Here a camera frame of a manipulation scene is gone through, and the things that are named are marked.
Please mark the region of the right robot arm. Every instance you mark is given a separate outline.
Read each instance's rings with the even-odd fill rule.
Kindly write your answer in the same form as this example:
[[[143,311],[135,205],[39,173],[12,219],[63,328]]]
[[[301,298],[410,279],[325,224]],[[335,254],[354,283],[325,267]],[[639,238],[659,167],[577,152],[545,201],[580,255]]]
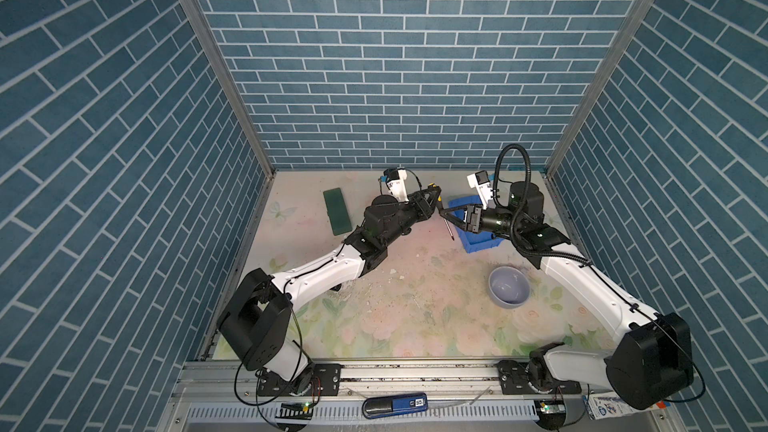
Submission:
[[[515,182],[507,205],[492,207],[490,187],[481,201],[440,215],[469,233],[488,232],[510,241],[548,277],[569,291],[609,332],[611,350],[577,350],[552,342],[529,354],[527,375],[543,393],[564,382],[609,388],[635,409],[646,409],[691,386],[696,370],[688,324],[642,303],[596,269],[557,228],[544,220],[544,197],[537,186]]]

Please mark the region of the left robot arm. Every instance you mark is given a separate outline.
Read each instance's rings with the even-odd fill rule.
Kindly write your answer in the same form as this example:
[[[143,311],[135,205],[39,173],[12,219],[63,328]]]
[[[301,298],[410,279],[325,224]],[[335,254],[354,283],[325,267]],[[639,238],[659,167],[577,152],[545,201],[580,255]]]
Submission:
[[[388,247],[432,217],[441,188],[431,184],[404,201],[380,195],[363,221],[331,252],[300,267],[268,274],[257,268],[244,276],[217,319],[217,329],[249,372],[263,369],[279,376],[293,391],[310,382],[314,364],[303,340],[287,338],[298,310],[327,291],[373,271]]]

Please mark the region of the black yellow screwdriver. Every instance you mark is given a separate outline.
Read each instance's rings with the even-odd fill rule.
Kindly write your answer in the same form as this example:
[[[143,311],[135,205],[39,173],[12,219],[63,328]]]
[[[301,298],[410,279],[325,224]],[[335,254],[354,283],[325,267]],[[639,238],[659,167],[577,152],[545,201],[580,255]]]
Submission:
[[[455,241],[455,235],[454,235],[452,226],[450,225],[450,222],[444,216],[445,209],[444,209],[444,205],[443,205],[442,195],[441,194],[438,194],[437,206],[436,207],[437,207],[437,212],[439,213],[440,217],[442,218],[442,220],[443,220],[443,222],[445,224],[445,227],[446,227],[446,229],[448,231],[448,234],[449,234],[451,240]]]

